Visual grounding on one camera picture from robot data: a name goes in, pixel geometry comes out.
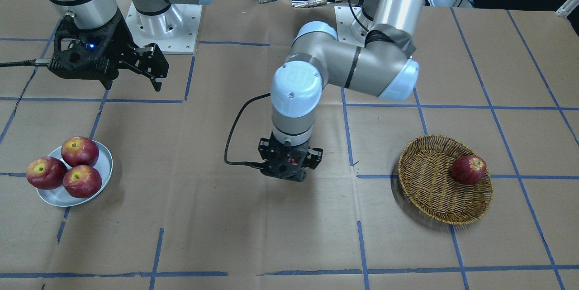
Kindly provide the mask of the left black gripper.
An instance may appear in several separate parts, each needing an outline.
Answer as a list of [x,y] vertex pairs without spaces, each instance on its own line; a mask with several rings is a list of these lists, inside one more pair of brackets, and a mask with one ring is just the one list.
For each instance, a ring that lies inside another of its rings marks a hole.
[[[309,141],[292,146],[291,143],[279,142],[275,137],[261,138],[258,144],[258,152],[263,159],[259,170],[265,176],[277,177],[289,181],[304,181],[306,169],[315,170],[320,164],[324,150],[322,148],[310,148]],[[288,160],[295,159],[298,166],[292,166]]]

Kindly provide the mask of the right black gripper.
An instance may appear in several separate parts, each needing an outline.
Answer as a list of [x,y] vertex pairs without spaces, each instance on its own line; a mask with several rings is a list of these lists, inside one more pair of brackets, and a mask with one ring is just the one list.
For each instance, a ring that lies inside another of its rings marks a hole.
[[137,48],[121,12],[103,26],[81,29],[73,14],[65,14],[54,36],[48,69],[57,77],[100,81],[109,90],[119,69],[146,77],[161,91],[170,65],[159,45]]

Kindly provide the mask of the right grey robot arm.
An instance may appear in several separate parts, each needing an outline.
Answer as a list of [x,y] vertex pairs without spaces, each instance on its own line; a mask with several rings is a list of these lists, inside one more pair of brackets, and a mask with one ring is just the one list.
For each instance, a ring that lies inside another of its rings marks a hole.
[[62,19],[52,57],[42,60],[60,78],[99,81],[106,90],[128,69],[161,90],[168,62],[158,45],[137,45],[116,0],[48,0]]

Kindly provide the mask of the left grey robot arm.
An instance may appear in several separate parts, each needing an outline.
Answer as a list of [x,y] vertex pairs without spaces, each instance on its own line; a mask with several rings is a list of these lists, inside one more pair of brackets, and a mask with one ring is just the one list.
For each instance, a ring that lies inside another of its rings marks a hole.
[[413,92],[419,65],[412,59],[413,35],[424,0],[378,0],[364,46],[339,41],[335,28],[321,21],[304,24],[291,53],[274,76],[270,91],[272,132],[262,138],[263,175],[303,181],[323,151],[310,148],[316,107],[327,84],[402,102]]

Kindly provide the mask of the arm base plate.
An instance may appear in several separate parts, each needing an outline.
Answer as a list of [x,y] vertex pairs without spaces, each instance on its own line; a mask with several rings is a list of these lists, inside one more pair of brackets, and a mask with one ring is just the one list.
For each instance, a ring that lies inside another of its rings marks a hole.
[[202,10],[202,5],[172,4],[163,14],[147,16],[131,4],[125,21],[137,45],[155,43],[163,54],[193,55]]
[[375,14],[373,17],[368,7],[354,6],[349,8],[346,4],[334,8],[337,23],[337,35],[339,41],[363,47],[368,43],[369,36],[373,37],[372,31],[384,34],[387,40],[399,47],[407,58],[411,58],[416,51],[413,43],[413,32],[416,21],[411,26],[405,25],[405,19],[394,18],[391,21],[387,14]]

